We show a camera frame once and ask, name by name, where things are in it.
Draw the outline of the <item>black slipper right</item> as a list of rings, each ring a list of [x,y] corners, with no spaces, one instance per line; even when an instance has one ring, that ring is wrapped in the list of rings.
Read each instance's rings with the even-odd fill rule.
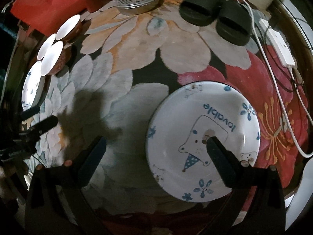
[[[228,0],[223,3],[216,23],[216,32],[224,40],[244,46],[251,36],[251,16],[240,3]]]

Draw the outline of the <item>black slipper left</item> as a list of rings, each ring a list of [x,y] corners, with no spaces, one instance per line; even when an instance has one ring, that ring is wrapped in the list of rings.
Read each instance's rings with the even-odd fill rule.
[[[183,0],[180,16],[190,24],[205,27],[218,18],[222,0]]]

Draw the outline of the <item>floral patterned rug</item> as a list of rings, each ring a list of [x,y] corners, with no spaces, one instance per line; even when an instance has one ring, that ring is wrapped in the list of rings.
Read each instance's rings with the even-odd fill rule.
[[[192,194],[172,197],[159,185],[159,170],[150,170],[146,138],[154,139],[149,120],[169,94],[196,81],[216,81],[241,92],[247,102],[239,117],[257,118],[260,142],[257,167],[277,166],[288,187],[307,147],[308,119],[292,91],[288,71],[272,47],[268,62],[251,39],[244,47],[223,40],[215,25],[194,26],[181,18],[183,0],[164,0],[157,9],[122,15],[109,2],[73,43],[74,64],[51,78],[34,122],[50,115],[59,124],[37,143],[36,165],[61,165],[75,158],[98,135],[108,150],[85,194],[94,209],[110,214],[178,213],[193,207]]]

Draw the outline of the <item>red box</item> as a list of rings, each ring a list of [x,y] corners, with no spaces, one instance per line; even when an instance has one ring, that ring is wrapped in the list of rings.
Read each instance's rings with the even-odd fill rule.
[[[101,0],[15,0],[11,13],[45,36],[83,10],[95,12],[102,7]]]

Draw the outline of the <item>white power strip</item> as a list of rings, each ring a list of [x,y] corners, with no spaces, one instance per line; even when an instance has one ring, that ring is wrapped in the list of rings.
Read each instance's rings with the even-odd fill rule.
[[[260,19],[259,25],[273,45],[281,64],[289,69],[295,68],[296,62],[281,34],[275,31],[265,19]]]

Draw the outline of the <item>white lovable bear plate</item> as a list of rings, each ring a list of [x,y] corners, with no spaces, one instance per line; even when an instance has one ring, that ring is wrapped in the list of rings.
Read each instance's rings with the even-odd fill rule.
[[[237,159],[255,164],[260,126],[255,109],[239,91],[202,81],[164,99],[150,120],[146,157],[165,192],[192,203],[213,201],[230,192],[206,150],[212,137]]]

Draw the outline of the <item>small white blue-flower plate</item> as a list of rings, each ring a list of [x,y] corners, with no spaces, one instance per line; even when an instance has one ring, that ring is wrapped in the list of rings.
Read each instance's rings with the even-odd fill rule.
[[[23,111],[37,105],[41,98],[45,85],[45,77],[41,75],[41,64],[41,61],[34,63],[25,78],[21,94]]]

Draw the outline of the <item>black slipper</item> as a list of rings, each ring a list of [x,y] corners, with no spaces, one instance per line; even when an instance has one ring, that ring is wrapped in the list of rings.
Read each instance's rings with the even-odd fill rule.
[[[216,23],[216,32],[224,40],[244,46],[251,36],[251,16],[240,3],[228,0],[223,3]]]
[[[190,24],[205,27],[218,18],[222,0],[183,0],[180,16]]]

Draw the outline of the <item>round metal perforated tin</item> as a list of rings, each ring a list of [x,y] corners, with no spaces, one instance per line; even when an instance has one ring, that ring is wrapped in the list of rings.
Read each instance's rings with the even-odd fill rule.
[[[115,7],[123,15],[138,15],[154,9],[159,0],[116,0]]]

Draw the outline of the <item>red-brown bowl white inside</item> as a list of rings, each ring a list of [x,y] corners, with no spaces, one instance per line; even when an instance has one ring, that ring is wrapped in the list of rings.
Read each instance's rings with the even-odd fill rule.
[[[81,16],[76,14],[66,20],[56,33],[56,41],[69,41],[73,39],[81,30]]]

